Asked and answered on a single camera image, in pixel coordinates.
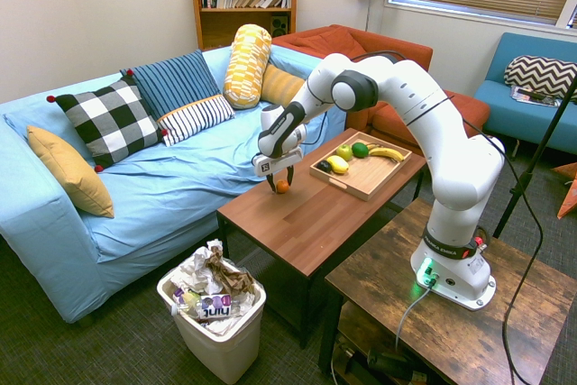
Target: coffee table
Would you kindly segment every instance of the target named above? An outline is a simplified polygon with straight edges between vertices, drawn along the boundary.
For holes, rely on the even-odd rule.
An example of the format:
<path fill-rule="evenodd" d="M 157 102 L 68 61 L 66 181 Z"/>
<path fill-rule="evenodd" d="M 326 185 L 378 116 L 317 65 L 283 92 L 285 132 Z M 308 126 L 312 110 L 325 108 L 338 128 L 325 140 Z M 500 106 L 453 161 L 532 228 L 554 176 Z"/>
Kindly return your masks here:
<path fill-rule="evenodd" d="M 265 180 L 216 213 L 225 256 L 226 229 L 233 226 L 294 273 L 299 317 L 290 317 L 283 308 L 275 307 L 275 297 L 270 293 L 267 305 L 299 331 L 301 347 L 307 344 L 310 290 L 319 269 L 337 256 L 347 240 L 413 177 L 419 175 L 420 181 L 423 176 L 425 159 L 413 153 L 371 200 L 364 201 L 309 175 L 311 164 L 356 133 L 348 129 L 310 152 L 295 166 L 292 186 L 286 194 L 274 194 Z"/>
<path fill-rule="evenodd" d="M 337 330 L 364 356 L 372 347 L 394 348 L 401 317 L 425 292 L 409 258 L 430 213 L 431 205 L 418 198 L 326 276 L 330 290 L 319 356 L 322 371 L 330 370 Z M 501 326 L 530 258 L 494 238 L 483 255 L 497 281 L 491 302 L 470 311 L 431 293 L 409 312 L 399 339 L 401 350 L 451 384 L 511 383 Z M 533 263 L 508 321 L 513 362 L 529 383 L 541 381 L 576 291 L 574 279 L 540 261 Z"/>

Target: table leg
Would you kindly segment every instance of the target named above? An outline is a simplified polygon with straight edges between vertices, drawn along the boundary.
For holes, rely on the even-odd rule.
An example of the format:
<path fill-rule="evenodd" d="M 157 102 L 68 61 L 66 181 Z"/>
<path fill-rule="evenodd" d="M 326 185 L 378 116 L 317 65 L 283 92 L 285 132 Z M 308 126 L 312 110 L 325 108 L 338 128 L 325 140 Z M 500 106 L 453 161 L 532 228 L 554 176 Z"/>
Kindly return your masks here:
<path fill-rule="evenodd" d="M 220 236 L 220 240 L 223 243 L 223 256 L 225 258 L 229 258 L 228 254 L 228 239 L 226 238 L 226 220 L 220 212 L 216 211 L 216 221 L 218 221 L 218 233 Z"/>
<path fill-rule="evenodd" d="M 312 285 L 312 279 L 307 279 L 307 287 L 304 290 L 303 297 L 300 302 L 300 348 L 305 349 L 307 347 L 308 339 L 308 317 L 310 316 L 310 311 L 308 311 L 309 301 L 310 301 L 310 288 Z"/>
<path fill-rule="evenodd" d="M 423 179 L 425 178 L 425 168 L 418 171 L 417 187 L 415 188 L 415 194 L 413 195 L 413 200 L 417 200 L 418 193 L 421 191 L 421 186 L 423 185 Z"/>
<path fill-rule="evenodd" d="M 321 341 L 321 351 L 318 355 L 318 366 L 324 374 L 329 374 L 331 371 L 334 339 L 339 326 L 342 306 L 343 296 L 336 290 L 329 289 L 326 297 L 323 340 Z"/>

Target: blue striped pillow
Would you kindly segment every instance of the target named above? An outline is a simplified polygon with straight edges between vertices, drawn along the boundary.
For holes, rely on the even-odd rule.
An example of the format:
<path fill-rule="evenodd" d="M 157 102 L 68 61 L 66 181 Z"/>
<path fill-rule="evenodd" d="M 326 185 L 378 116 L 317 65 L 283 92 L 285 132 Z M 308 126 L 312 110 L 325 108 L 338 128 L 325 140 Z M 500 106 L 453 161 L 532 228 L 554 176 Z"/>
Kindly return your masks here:
<path fill-rule="evenodd" d="M 134 75 L 154 119 L 220 93 L 201 50 L 120 72 Z"/>

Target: magazine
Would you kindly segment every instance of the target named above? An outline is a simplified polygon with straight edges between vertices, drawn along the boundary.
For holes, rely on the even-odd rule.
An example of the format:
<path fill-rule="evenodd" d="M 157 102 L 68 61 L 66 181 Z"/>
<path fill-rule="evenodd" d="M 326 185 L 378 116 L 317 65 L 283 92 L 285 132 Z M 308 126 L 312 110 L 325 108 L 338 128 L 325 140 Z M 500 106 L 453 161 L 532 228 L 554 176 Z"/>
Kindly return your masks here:
<path fill-rule="evenodd" d="M 561 101 L 554 96 L 539 95 L 529 87 L 513 86 L 511 88 L 511 97 L 521 103 L 546 105 L 549 107 L 558 107 Z"/>

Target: speaker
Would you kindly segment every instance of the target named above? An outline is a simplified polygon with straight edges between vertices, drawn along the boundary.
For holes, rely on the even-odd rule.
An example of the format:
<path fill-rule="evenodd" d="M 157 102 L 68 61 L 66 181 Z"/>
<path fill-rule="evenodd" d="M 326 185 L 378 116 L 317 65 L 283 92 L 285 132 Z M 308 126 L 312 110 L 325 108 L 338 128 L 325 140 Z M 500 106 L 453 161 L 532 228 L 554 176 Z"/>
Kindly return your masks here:
<path fill-rule="evenodd" d="M 277 15 L 270 18 L 270 36 L 286 35 L 289 32 L 289 18 L 286 15 Z"/>

